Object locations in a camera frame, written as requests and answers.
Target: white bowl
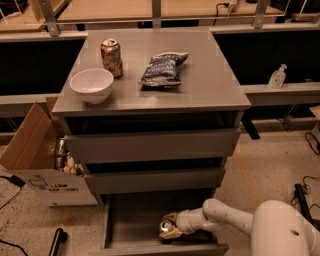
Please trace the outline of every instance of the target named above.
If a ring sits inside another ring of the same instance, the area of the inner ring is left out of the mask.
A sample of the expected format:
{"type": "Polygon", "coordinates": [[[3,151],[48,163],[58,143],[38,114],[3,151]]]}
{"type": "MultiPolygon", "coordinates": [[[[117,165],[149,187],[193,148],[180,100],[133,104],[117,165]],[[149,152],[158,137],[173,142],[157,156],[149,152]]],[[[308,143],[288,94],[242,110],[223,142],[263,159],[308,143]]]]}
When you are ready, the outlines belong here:
{"type": "Polygon", "coordinates": [[[70,80],[72,90],[83,100],[99,104],[112,91],[113,75],[102,68],[91,68],[75,74],[70,80]]]}

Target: hand sanitizer bottle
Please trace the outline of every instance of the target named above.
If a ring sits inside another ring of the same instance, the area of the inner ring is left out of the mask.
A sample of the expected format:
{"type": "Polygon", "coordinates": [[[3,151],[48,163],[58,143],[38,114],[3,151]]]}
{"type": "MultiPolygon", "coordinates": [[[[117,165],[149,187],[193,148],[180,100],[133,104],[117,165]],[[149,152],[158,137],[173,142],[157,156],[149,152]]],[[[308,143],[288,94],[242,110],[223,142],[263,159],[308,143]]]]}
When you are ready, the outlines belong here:
{"type": "Polygon", "coordinates": [[[284,79],[286,78],[286,73],[284,72],[285,69],[287,69],[287,65],[281,64],[281,67],[273,72],[269,80],[269,85],[272,88],[279,89],[282,87],[284,79]]]}

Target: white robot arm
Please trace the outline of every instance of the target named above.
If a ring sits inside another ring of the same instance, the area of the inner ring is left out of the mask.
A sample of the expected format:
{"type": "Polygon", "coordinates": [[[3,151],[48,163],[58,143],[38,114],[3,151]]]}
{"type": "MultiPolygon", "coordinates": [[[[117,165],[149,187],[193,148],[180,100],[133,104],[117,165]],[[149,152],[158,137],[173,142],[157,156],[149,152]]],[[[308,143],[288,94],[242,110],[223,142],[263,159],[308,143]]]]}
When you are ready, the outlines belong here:
{"type": "Polygon", "coordinates": [[[202,208],[171,213],[160,224],[160,239],[196,230],[216,232],[229,224],[251,238],[252,256],[319,256],[320,233],[297,210],[280,201],[262,203],[254,214],[208,199],[202,208]]]}

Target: can lid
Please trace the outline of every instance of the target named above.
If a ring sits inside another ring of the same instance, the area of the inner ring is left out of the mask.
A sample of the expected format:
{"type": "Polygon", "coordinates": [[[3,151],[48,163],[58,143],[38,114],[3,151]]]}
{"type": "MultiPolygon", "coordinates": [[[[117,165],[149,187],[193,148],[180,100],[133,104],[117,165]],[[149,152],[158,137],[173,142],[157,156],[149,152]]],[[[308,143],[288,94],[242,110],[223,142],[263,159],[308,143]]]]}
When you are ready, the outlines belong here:
{"type": "Polygon", "coordinates": [[[106,46],[114,46],[114,45],[118,44],[118,42],[117,42],[117,40],[110,38],[110,39],[104,40],[102,44],[106,45],[106,46]]]}

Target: floor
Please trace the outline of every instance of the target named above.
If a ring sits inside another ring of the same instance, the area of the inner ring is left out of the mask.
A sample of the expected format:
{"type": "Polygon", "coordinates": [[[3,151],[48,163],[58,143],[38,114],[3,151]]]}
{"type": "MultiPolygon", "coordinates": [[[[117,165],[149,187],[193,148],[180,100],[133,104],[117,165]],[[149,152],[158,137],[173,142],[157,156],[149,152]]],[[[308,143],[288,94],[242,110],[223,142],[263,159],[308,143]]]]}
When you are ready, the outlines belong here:
{"type": "MultiPolygon", "coordinates": [[[[270,199],[290,204],[294,184],[302,183],[306,175],[320,176],[320,158],[305,139],[316,122],[315,118],[294,119],[291,131],[285,131],[279,120],[255,121],[259,140],[252,140],[242,129],[234,155],[227,161],[222,186],[214,197],[250,213],[270,199]]],[[[1,175],[10,176],[3,168],[1,175]]],[[[309,206],[320,203],[319,184],[311,179],[306,182],[312,188],[306,196],[309,206]]],[[[18,187],[0,179],[0,205],[17,192],[18,187]]],[[[58,255],[82,256],[99,251],[103,235],[103,209],[99,206],[48,207],[24,186],[0,212],[0,239],[21,246],[29,256],[48,255],[59,227],[68,233],[68,239],[60,246],[58,255]]],[[[320,209],[313,207],[311,214],[317,219],[320,209]]],[[[251,255],[248,237],[235,228],[225,226],[216,236],[219,243],[229,245],[226,256],[251,255]]],[[[24,254],[0,243],[0,255],[24,254]]]]}

